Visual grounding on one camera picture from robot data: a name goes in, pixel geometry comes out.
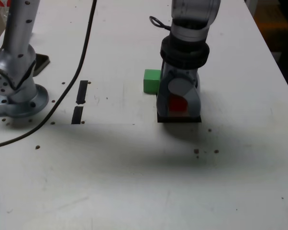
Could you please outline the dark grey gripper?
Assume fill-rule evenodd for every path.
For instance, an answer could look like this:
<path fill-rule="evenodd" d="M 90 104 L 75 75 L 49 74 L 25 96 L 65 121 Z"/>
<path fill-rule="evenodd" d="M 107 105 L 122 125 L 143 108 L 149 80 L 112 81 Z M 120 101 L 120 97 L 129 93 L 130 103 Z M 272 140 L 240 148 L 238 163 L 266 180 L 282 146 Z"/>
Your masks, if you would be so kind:
<path fill-rule="evenodd" d="M 201 112 L 200 93 L 195 84 L 199 84 L 198 69 L 177 69 L 166 62 L 162 63 L 161 81 L 157 94 L 156 108 L 159 116 L 168 117 L 168 111 L 180 116 L 199 117 Z"/>

